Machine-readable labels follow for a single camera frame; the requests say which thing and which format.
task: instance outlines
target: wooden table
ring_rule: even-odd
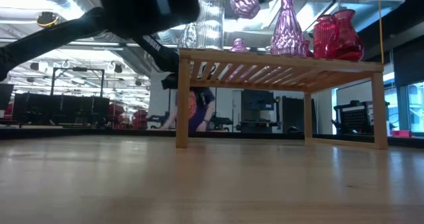
[[[206,65],[201,78],[198,79],[201,64]],[[214,65],[217,69],[211,78],[208,78]],[[239,67],[240,70],[230,79],[231,74]],[[325,143],[387,149],[383,71],[383,64],[373,62],[180,49],[176,147],[186,148],[188,143],[189,88],[225,87],[304,92],[306,145]],[[313,138],[311,95],[362,80],[372,81],[375,143]]]

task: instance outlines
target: metal frame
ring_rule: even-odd
[[[63,70],[59,76],[56,77],[56,71]],[[53,76],[52,76],[52,89],[50,90],[50,95],[54,94],[54,82],[58,79],[64,72],[68,70],[73,70],[76,72],[88,72],[88,71],[100,71],[101,72],[101,83],[100,83],[100,97],[103,97],[103,83],[105,81],[105,70],[104,69],[93,69],[93,68],[83,68],[83,70],[76,70],[75,68],[53,68]]]

